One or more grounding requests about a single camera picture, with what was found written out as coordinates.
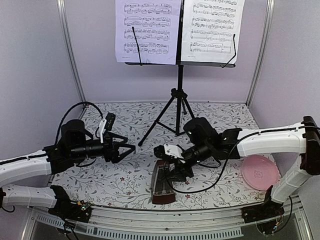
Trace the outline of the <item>black music stand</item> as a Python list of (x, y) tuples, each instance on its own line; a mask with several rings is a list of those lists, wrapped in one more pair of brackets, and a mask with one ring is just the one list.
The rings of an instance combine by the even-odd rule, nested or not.
[[(215, 66), (220, 68), (233, 68), (235, 64), (227, 64), (222, 65), (221, 63), (207, 63), (207, 62), (184, 62), (181, 61), (181, 47), (182, 47), (182, 26), (183, 26), (183, 9), (184, 9), (184, 1), (181, 1), (180, 8), (180, 17), (179, 17), (179, 28), (178, 28), (178, 42), (177, 42), (177, 52), (176, 52), (176, 66), (178, 68), (178, 77), (177, 77), (177, 88), (173, 88), (171, 90), (171, 101), (176, 101), (176, 119), (179, 120), (181, 118), (181, 114), (192, 114), (191, 107), (187, 100), (187, 94), (183, 90), (183, 71), (184, 66), (187, 64), (190, 65), (201, 65), (201, 66)], [(147, 65), (166, 65), (166, 64), (137, 64), (137, 63), (126, 63), (130, 65), (139, 65), (139, 66), (147, 66)]]

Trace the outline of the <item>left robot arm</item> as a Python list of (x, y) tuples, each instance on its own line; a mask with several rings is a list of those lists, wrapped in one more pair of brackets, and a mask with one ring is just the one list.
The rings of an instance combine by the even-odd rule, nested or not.
[(50, 187), (18, 186), (16, 181), (36, 176), (62, 173), (74, 166), (84, 167), (86, 159), (103, 158), (106, 162), (119, 163), (133, 153), (136, 147), (128, 144), (128, 138), (108, 131), (103, 119), (100, 137), (85, 129), (85, 123), (73, 119), (58, 130), (58, 143), (46, 146), (29, 155), (1, 160), (0, 162), (0, 205), (55, 208), (63, 217), (74, 213), (74, 206), (66, 191), (58, 185)]

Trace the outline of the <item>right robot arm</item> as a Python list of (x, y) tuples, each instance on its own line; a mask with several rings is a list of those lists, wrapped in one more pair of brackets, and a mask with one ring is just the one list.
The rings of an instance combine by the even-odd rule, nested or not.
[(284, 127), (231, 128), (222, 133), (217, 133), (204, 117), (194, 118), (185, 126), (193, 147), (182, 150), (177, 145), (164, 145), (164, 154), (178, 160), (175, 167), (178, 173), (210, 157), (227, 162), (259, 154), (298, 154), (285, 177), (267, 191), (264, 203), (258, 208), (262, 218), (269, 218), (278, 210), (278, 205), (283, 204), (311, 176), (320, 173), (320, 128), (311, 116)]

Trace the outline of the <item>purple sheet music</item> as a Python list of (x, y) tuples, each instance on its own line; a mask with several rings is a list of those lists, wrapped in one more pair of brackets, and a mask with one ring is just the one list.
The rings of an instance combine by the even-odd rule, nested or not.
[(181, 5), (180, 0), (117, 0), (117, 62), (175, 65)]

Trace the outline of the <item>brown metronome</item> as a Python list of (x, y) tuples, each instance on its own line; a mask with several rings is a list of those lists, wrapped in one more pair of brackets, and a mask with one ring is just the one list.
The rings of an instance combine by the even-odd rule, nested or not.
[(157, 160), (151, 177), (151, 202), (154, 205), (167, 205), (176, 201), (176, 194), (169, 186), (165, 175), (170, 172), (170, 165), (164, 160)]

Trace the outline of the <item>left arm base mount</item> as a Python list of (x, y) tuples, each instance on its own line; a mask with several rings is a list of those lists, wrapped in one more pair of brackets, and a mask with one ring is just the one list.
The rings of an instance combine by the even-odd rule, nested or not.
[(92, 204), (88, 201), (71, 201), (70, 199), (58, 199), (54, 207), (48, 209), (48, 213), (62, 220), (73, 220), (88, 223), (92, 213)]

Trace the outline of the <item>white sheet music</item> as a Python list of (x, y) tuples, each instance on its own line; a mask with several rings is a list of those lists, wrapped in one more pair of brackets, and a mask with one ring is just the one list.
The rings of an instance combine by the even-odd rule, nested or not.
[(244, 6), (244, 0), (185, 0), (180, 60), (235, 64)]

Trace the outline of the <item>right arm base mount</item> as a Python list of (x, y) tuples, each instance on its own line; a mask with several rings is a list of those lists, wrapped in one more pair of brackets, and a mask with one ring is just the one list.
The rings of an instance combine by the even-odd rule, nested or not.
[(276, 203), (272, 200), (265, 200), (262, 204), (241, 209), (241, 216), (245, 223), (257, 223), (273, 218), (271, 221), (256, 224), (257, 230), (263, 235), (273, 235), (276, 232), (284, 213), (283, 203)]

